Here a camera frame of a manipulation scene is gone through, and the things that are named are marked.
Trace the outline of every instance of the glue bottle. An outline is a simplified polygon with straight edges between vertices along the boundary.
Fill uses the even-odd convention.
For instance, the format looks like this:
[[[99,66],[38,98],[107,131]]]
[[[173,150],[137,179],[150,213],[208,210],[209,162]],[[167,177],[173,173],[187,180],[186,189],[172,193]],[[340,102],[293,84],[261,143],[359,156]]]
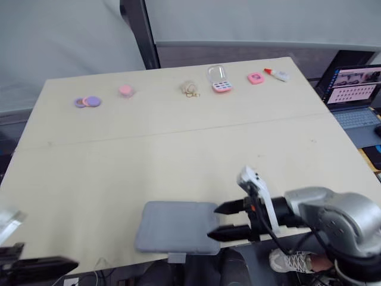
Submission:
[[[290,76],[283,71],[280,72],[280,71],[276,71],[276,70],[272,70],[272,69],[264,69],[264,71],[266,73],[272,75],[273,77],[280,79],[284,82],[287,82],[290,79]]]

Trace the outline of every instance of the laptop keyboard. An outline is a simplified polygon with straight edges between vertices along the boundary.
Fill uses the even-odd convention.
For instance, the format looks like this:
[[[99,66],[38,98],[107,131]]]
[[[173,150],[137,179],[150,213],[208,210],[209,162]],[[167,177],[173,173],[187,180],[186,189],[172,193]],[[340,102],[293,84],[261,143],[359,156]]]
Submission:
[[[369,109],[334,114],[343,129],[364,127],[381,123]]]

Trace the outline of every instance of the purple compact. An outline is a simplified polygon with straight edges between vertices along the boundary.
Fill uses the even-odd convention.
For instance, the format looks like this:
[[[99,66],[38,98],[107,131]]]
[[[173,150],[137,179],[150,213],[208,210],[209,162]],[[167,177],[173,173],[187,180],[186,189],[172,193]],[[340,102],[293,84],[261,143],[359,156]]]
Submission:
[[[88,107],[97,107],[101,105],[101,99],[98,97],[85,97],[83,104]]]
[[[83,103],[83,98],[77,98],[75,101],[74,101],[74,104],[76,107],[78,108],[83,108],[83,107],[86,107]]]

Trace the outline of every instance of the shoe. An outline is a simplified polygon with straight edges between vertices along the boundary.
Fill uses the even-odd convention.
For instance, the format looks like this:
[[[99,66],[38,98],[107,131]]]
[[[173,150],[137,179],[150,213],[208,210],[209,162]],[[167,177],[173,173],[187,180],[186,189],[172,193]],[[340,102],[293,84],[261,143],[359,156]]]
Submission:
[[[275,272],[296,271],[300,273],[314,273],[311,271],[311,252],[299,251],[293,255],[285,255],[279,248],[273,250],[268,259]]]

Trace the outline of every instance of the gray silicone mat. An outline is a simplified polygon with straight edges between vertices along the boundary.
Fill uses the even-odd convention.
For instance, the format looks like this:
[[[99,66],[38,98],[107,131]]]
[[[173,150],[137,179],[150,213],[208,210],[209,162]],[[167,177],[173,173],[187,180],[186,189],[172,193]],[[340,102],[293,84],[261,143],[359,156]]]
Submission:
[[[141,252],[215,255],[220,243],[207,237],[218,227],[213,203],[150,201],[135,238]]]

